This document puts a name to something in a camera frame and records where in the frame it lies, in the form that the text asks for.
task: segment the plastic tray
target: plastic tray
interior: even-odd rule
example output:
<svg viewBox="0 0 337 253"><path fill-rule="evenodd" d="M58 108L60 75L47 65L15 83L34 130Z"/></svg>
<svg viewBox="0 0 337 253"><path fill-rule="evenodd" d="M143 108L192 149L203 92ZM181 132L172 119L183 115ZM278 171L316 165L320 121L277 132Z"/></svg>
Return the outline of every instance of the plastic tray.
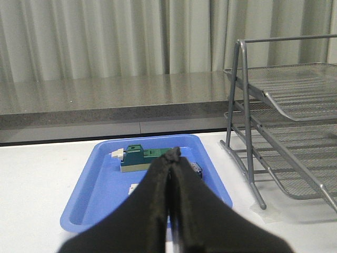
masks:
<svg viewBox="0 0 337 253"><path fill-rule="evenodd" d="M61 226L70 232L82 232L114 211L127 197L133 183L139 183L146 171L120 172L120 161L110 153L130 144L144 149L180 147L182 156L197 162L203 180L228 206L233 203L200 139L191 134L108 140L97 144L78 179L61 216Z"/></svg>

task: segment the gray curtain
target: gray curtain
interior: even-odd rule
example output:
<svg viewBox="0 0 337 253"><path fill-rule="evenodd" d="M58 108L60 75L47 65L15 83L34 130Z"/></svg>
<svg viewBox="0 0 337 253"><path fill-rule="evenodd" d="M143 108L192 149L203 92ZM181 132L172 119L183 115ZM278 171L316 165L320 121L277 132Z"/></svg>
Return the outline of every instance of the gray curtain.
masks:
<svg viewBox="0 0 337 253"><path fill-rule="evenodd" d="M0 81L217 71L238 38L337 32L333 0L0 0ZM250 66L337 62L337 40L252 44Z"/></svg>

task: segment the metal rod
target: metal rod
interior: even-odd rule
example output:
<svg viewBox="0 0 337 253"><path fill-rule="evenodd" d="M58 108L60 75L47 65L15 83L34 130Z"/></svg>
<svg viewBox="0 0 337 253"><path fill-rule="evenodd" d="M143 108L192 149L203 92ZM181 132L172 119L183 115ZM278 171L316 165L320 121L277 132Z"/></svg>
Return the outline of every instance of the metal rod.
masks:
<svg viewBox="0 0 337 253"><path fill-rule="evenodd" d="M299 41L299 40L312 40L316 38L336 38L337 34L327 34L327 35L303 35L296 37L274 37L274 38L263 38L263 39L252 39L252 40L239 40L245 43L256 43L256 42L273 42L273 41Z"/></svg>
<svg viewBox="0 0 337 253"><path fill-rule="evenodd" d="M230 146L231 142L231 131L232 131L232 119L233 119L233 105L234 105L234 95L235 95L235 82L236 82L236 73L237 73L237 63L239 60L240 44L239 42L235 43L234 48L234 58L233 58L233 69L232 69L232 78L231 78L231 91L229 97L228 105L228 125L227 125L227 135L226 135L226 146Z"/></svg>
<svg viewBox="0 0 337 253"><path fill-rule="evenodd" d="M253 165L253 144L252 144L252 130L251 130L251 114L249 105L249 91L248 91L248 69L247 69L247 45L244 41L240 41L242 53L242 80L243 80L243 106L244 106L244 123L245 136L247 147L247 165L249 183L255 183L254 180L254 165Z"/></svg>
<svg viewBox="0 0 337 253"><path fill-rule="evenodd" d="M247 175L247 168L246 166L243 164L241 158L236 154L236 152L234 150L231 149L231 147L228 147L226 145L226 143L223 140L220 140L220 144L225 148L225 150L235 159L235 161L238 163L242 173L244 174L244 176L246 177L247 181L249 181L249 176ZM257 202L259 203L259 206L261 209L265 210L267 208L266 203L264 202L259 190L257 189L256 185L254 182L249 183L249 186L251 187L254 196L257 200Z"/></svg>

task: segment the mesh shelf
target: mesh shelf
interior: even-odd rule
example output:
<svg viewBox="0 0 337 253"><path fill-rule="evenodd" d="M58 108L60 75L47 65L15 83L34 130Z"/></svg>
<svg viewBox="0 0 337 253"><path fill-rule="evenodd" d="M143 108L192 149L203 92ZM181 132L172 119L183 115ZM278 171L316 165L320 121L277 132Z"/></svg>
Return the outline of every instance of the mesh shelf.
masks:
<svg viewBox="0 0 337 253"><path fill-rule="evenodd" d="M337 200L337 122L294 122L263 103L252 103L251 113L282 142ZM242 112L234 112L233 123L244 126ZM257 130L252 130L255 150L270 167L282 190L295 199L321 198L295 169Z"/></svg>
<svg viewBox="0 0 337 253"><path fill-rule="evenodd" d="M242 86L242 70L237 80ZM337 66L314 63L248 70L252 95L294 121L337 118Z"/></svg>
<svg viewBox="0 0 337 253"><path fill-rule="evenodd" d="M253 155L296 199L323 198L337 212L337 65L309 63L248 67L247 43L336 38L337 34L238 40L231 80L226 142L262 209ZM239 54L242 68L238 69ZM243 104L235 101L235 87ZM246 145L247 166L231 149L231 129Z"/></svg>

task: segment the white tabletop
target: white tabletop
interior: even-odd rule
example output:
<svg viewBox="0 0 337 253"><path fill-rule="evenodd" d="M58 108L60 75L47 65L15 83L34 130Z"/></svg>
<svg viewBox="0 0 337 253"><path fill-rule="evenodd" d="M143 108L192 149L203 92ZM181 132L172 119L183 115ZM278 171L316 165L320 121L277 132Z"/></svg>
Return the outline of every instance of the white tabletop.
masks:
<svg viewBox="0 0 337 253"><path fill-rule="evenodd" d="M235 211L283 237L295 252L337 252L337 214L323 200L292 200L264 175L256 185L267 209L259 209L238 166L219 144L225 133L197 136L223 180ZM0 252L57 252L75 235L60 227L60 216L99 142L0 148ZM244 147L235 134L232 146Z"/></svg>

